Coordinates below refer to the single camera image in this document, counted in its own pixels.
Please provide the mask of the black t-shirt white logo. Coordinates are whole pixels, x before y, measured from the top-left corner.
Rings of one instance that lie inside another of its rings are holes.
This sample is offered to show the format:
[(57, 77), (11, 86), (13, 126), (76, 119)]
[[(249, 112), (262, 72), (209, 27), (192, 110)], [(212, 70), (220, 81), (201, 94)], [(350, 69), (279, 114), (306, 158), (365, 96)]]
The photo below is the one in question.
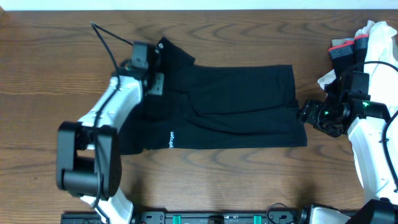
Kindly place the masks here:
[(307, 145), (291, 65), (204, 67), (166, 38), (157, 48), (162, 94), (146, 95), (131, 112), (121, 154)]

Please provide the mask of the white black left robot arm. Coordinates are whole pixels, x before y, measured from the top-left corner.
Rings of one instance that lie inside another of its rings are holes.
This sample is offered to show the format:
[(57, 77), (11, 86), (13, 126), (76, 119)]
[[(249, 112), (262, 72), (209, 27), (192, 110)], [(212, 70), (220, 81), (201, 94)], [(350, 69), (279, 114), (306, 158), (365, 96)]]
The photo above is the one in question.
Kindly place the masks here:
[(162, 94), (164, 78), (160, 72), (122, 68), (86, 115), (58, 129), (57, 187), (88, 203), (101, 223), (139, 223), (133, 203), (119, 187), (118, 133), (145, 94)]

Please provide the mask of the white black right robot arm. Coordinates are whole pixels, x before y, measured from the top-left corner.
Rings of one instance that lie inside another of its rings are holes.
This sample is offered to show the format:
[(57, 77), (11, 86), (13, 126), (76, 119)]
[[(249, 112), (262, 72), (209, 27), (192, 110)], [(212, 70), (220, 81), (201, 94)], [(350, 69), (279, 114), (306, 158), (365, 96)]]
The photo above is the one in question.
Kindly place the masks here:
[(348, 72), (325, 87), (325, 101), (307, 100), (298, 120), (338, 138), (348, 136), (365, 204), (357, 212), (343, 213), (326, 205), (302, 210), (300, 223), (397, 223), (397, 138), (387, 133), (392, 117), (383, 103), (371, 101), (369, 74)]

